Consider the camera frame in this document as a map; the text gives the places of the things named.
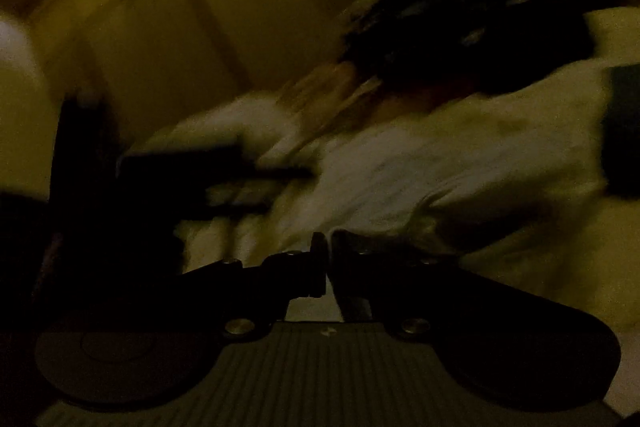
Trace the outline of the pale blue towel cloth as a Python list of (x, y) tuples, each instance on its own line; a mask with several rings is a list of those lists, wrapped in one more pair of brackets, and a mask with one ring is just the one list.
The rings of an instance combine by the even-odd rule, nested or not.
[(450, 217), (454, 236), (472, 243), (473, 267), (516, 282), (582, 255), (603, 185), (596, 127), (605, 81), (605, 61), (580, 61), (518, 92), (310, 142), (298, 117), (256, 93), (193, 116), (154, 144), (189, 150), (240, 138), (262, 167), (316, 164), (316, 181), (288, 187), (265, 217), (241, 223), (240, 255), (253, 265), (307, 247), (317, 232), (416, 239), (427, 219)]

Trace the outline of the dark clothes pile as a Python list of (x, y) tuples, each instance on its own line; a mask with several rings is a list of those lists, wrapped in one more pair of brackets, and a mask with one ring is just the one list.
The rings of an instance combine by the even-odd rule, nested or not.
[(587, 15), (562, 0), (376, 0), (344, 33), (340, 59), (387, 96), (449, 102), (524, 89), (596, 52)]

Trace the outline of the floral white bed quilt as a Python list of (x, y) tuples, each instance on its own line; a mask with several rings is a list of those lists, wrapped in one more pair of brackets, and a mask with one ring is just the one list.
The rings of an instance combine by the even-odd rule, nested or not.
[[(623, 6), (592, 12), (587, 14), (587, 17), (593, 35), (597, 39), (597, 52), (594, 57), (584, 61), (598, 59), (605, 61), (606, 64), (605, 90), (608, 101), (596, 127), (597, 161), (602, 176), (601, 124), (611, 98), (611, 69), (639, 62), (639, 12), (630, 6)], [(427, 92), (410, 96), (387, 96), (381, 91), (378, 80), (357, 82), (352, 65), (341, 61), (340, 58), (333, 63), (316, 67), (307, 77), (289, 84), (279, 93), (270, 95), (277, 98), (285, 108), (300, 119), (305, 142), (325, 134), (357, 132), (400, 116), (431, 114), (449, 103), (460, 102), (475, 95), (482, 98), (501, 96), (472, 94), (449, 102), (435, 101)], [(150, 139), (176, 126), (177, 124), (157, 131)], [(294, 161), (309, 162), (316, 169), (316, 179), (318, 178), (319, 170), (312, 160)], [(519, 281), (509, 282), (492, 277), (473, 267), (470, 262), (472, 243), (469, 239), (458, 239), (454, 236), (454, 225), (450, 217), (427, 219), (425, 233), (416, 239), (405, 234), (381, 237), (405, 239), (410, 246), (418, 248), (425, 254), (449, 257), (483, 277), (489, 277), (491, 280), (563, 303), (563, 305), (590, 311), (594, 307), (594, 297), (597, 292), (597, 279), (592, 271), (593, 258), (602, 246), (599, 220), (606, 197), (603, 176), (602, 180), (603, 185), (597, 200), (598, 207), (590, 222), (590, 235), (582, 248), (582, 255), (575, 262), (563, 265), (559, 270), (548, 274), (524, 277)]]

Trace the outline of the wooden wardrobe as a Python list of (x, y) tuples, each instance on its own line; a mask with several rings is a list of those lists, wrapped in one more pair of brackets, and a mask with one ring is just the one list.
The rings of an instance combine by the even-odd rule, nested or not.
[(1, 101), (29, 127), (25, 184), (46, 191), (58, 106), (106, 98), (140, 140), (331, 60), (352, 0), (1, 0), (1, 41), (23, 68)]

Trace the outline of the dark folded cloth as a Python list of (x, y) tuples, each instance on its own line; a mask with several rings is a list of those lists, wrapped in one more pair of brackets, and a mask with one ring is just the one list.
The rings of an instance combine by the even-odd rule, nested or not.
[(601, 126), (600, 164), (604, 193), (639, 199), (639, 65), (611, 69), (611, 98)]

